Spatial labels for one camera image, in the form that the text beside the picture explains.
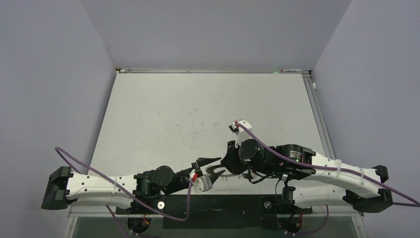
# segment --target gray wall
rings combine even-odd
[[[62,146],[88,162],[115,78],[79,0],[0,3],[0,237],[60,237],[40,209]]]
[[[312,69],[351,0],[81,0],[117,67]]]
[[[388,167],[420,199],[420,1],[353,0],[313,71],[338,158]],[[394,200],[404,201],[395,195]],[[419,208],[366,214],[369,237],[419,237]]]

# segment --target metal frame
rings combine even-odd
[[[156,70],[149,68],[139,69],[117,69],[117,73],[272,73],[267,71],[255,71],[255,70],[180,70],[180,69],[167,69],[167,70]],[[305,88],[308,94],[309,102],[311,104],[312,112],[314,114],[316,126],[318,128],[319,136],[321,138],[322,146],[324,148],[325,156],[335,159],[334,150],[328,135],[328,131],[319,109],[319,104],[316,99],[315,89],[313,87],[312,79],[310,78],[310,72],[308,70],[300,72],[288,72],[302,74]],[[325,216],[326,209],[323,206],[313,207],[313,213],[308,216]],[[356,234],[359,238],[367,238],[365,225],[363,223],[363,213],[357,212],[350,207],[331,207],[331,217],[346,216],[352,217],[353,225],[355,227]],[[143,217],[143,215],[116,215],[117,217]],[[147,215],[148,217],[162,217],[161,215]],[[71,207],[66,227],[63,233],[63,238],[72,238],[74,228],[77,223],[78,217],[111,217],[111,214],[105,207],[101,206],[88,206],[88,207]]]

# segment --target gray floor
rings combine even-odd
[[[304,226],[302,232],[316,229],[324,221],[324,217],[304,217]],[[127,219],[120,219],[126,232]],[[282,231],[262,230],[261,228],[246,229],[162,229],[163,219],[154,219],[153,224],[146,235],[156,236],[158,238],[278,238],[285,237]],[[79,218],[75,228],[73,238],[121,238],[115,221],[112,218]],[[330,217],[328,224],[323,230],[304,236],[306,238],[355,238],[351,217]]]

